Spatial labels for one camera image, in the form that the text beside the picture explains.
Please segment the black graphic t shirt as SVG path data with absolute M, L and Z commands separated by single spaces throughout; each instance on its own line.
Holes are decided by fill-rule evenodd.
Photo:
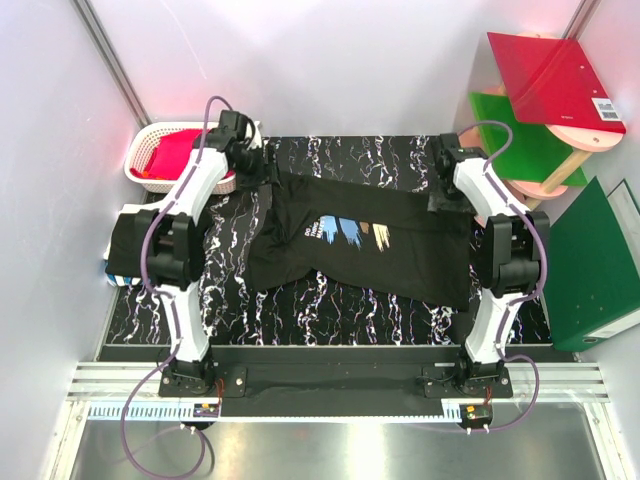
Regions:
M 425 194 L 284 172 L 250 246 L 249 279 L 262 291 L 319 271 L 466 311 L 471 223 L 467 213 L 430 210 Z

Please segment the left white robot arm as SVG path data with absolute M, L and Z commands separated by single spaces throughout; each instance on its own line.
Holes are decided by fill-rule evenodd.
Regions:
M 166 196 L 124 205 L 111 233 L 107 274 L 140 282 L 165 311 L 171 347 L 158 366 L 163 396 L 205 396 L 221 385 L 202 325 L 199 282 L 210 227 L 205 206 L 230 173 L 236 188 L 255 188 L 276 179 L 277 168 L 264 157 L 256 123 L 238 111 L 223 110 L 214 126 L 202 127 Z

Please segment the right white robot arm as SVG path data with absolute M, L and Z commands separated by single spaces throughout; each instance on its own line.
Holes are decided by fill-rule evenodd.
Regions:
M 481 300 L 453 367 L 451 385 L 464 396 L 484 397 L 509 386 L 505 349 L 520 305 L 540 295 L 547 277 L 550 222 L 532 212 L 498 178 L 486 154 L 463 147 L 459 135 L 431 141 L 438 183 L 429 209 L 473 215 L 484 236 L 474 271 Z

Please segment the pink t shirt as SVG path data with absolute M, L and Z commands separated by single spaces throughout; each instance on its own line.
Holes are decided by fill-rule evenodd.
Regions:
M 163 136 L 142 171 L 152 172 L 166 181 L 177 180 L 189 161 L 194 143 L 200 136 L 201 131 L 198 129 L 187 129 Z

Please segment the light green folder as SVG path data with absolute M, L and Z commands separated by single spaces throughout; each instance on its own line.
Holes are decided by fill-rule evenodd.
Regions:
M 517 121 L 506 96 L 472 92 L 469 101 L 477 121 L 499 121 L 513 132 L 509 148 L 493 161 L 501 179 L 542 183 L 573 153 L 546 126 Z

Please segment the orange cloth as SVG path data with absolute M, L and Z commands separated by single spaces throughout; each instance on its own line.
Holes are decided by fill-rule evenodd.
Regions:
M 151 179 L 151 180 L 163 180 L 163 177 L 154 175 L 152 172 L 149 172 L 149 171 L 142 171 L 140 173 L 140 177 L 145 179 Z

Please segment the white plastic basket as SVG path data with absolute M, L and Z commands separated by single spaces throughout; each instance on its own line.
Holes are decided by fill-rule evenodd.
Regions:
M 126 177 L 130 181 L 140 184 L 148 192 L 167 194 L 173 187 L 174 180 L 138 177 L 133 173 L 133 169 L 141 171 L 147 166 L 162 137 L 190 129 L 201 130 L 202 122 L 166 121 L 153 123 L 142 128 L 134 137 L 123 164 Z

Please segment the pink wooden shelf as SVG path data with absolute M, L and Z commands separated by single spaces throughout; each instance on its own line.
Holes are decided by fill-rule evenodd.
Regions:
M 518 35 L 555 38 L 537 33 L 521 33 Z M 507 97 L 501 75 L 498 85 L 478 93 Z M 477 121 L 475 116 L 474 120 L 476 122 L 475 126 L 460 135 L 460 141 L 463 146 L 479 147 L 486 154 L 496 152 L 502 145 L 506 145 L 509 148 L 513 139 L 513 132 L 508 125 L 495 120 Z M 613 149 L 621 142 L 626 133 L 617 134 L 582 128 L 542 125 L 546 126 L 555 137 L 570 145 L 573 148 L 573 153 L 542 183 L 503 180 L 498 176 L 514 195 L 530 208 L 535 208 L 543 201 L 563 195 L 570 187 L 586 185 L 587 180 L 581 170 L 585 161 L 594 154 Z

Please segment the folded black t shirt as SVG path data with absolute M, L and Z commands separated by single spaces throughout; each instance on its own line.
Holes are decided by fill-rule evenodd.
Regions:
M 118 217 L 108 243 L 110 246 L 108 273 L 141 278 L 141 250 L 158 208 L 126 204 Z

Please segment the red folder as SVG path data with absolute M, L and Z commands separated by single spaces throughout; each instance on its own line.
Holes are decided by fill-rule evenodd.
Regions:
M 518 121 L 626 132 L 578 41 L 496 32 L 487 37 Z

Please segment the dark green binder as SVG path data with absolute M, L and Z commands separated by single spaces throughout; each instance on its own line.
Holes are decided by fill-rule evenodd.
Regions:
M 553 223 L 546 253 L 555 349 L 583 352 L 639 323 L 639 268 L 598 180 Z

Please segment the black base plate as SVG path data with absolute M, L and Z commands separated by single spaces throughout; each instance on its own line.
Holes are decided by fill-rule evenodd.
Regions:
M 222 364 L 200 382 L 164 376 L 163 397 L 222 396 L 225 418 L 427 417 L 445 400 L 513 395 L 508 376 L 479 387 L 455 383 L 451 366 L 419 364 Z

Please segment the aluminium rail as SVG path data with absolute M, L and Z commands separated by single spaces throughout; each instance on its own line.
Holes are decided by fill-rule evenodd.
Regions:
M 72 376 L 69 393 L 75 396 L 121 398 L 154 367 L 151 362 L 81 362 Z M 537 368 L 540 402 L 610 401 L 602 373 L 595 363 L 539 362 Z M 511 363 L 508 371 L 515 398 L 528 398 L 534 388 L 532 367 L 527 363 Z

